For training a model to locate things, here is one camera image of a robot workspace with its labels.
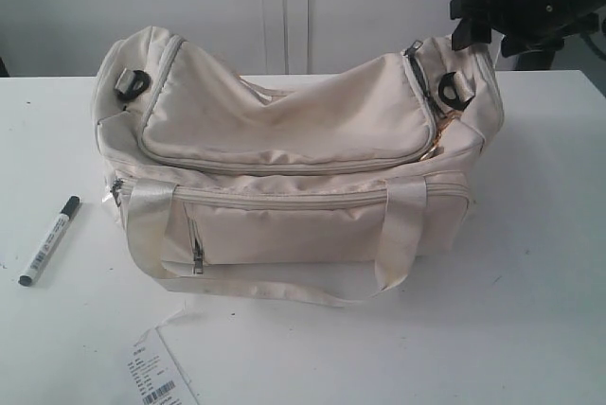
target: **paper tag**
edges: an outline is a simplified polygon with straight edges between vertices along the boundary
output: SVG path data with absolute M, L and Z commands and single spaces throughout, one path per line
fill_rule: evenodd
M 157 328 L 133 345 L 127 368 L 143 405 L 198 405 Z

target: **shoulder strap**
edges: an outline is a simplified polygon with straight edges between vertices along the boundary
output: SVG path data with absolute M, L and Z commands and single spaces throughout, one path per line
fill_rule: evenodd
M 315 287 L 285 282 L 251 281 L 237 278 L 179 276 L 161 261 L 164 235 L 169 224 L 175 185 L 139 180 L 129 201 L 126 235 L 134 263 L 169 291 L 287 299 L 342 307 L 360 302 L 333 296 Z M 375 255 L 378 289 L 372 295 L 398 286 L 408 275 L 417 254 L 427 199 L 422 177 L 387 181 L 385 218 Z

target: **marker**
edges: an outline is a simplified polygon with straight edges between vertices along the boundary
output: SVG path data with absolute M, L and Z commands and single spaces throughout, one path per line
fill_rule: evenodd
M 74 212 L 80 206 L 80 198 L 71 196 L 59 216 L 53 221 L 50 230 L 46 233 L 45 240 L 40 244 L 38 251 L 29 262 L 27 268 L 19 276 L 19 283 L 24 287 L 29 287 L 34 283 L 36 277 L 42 271 L 42 265 L 47 257 L 53 252 L 53 248 L 61 239 L 63 232 L 67 229 L 67 223 L 72 219 Z

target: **fabric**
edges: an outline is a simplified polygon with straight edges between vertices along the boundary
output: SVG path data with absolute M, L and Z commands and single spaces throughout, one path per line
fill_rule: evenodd
M 116 83 L 142 73 L 125 69 L 151 83 L 132 100 Z M 440 98 L 446 74 L 447 90 L 469 102 L 462 111 Z M 453 52 L 450 38 L 431 38 L 287 91 L 247 82 L 150 27 L 108 53 L 93 117 L 142 271 L 172 291 L 337 306 L 348 300 L 204 270 L 374 261 L 378 291 L 399 285 L 417 255 L 452 244 L 471 200 L 466 174 L 503 108 L 482 45 Z M 203 273 L 182 277 L 194 268 Z

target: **white table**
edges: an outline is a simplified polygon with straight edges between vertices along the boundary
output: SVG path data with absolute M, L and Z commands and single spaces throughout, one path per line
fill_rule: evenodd
M 334 309 L 162 289 L 99 203 L 93 80 L 0 79 L 0 403 L 125 403 L 120 353 L 187 299 L 203 317 L 163 335 L 201 404 L 603 404 L 606 100 L 579 72 L 499 81 L 507 122 L 454 251 Z M 20 287 L 71 194 L 83 208 Z

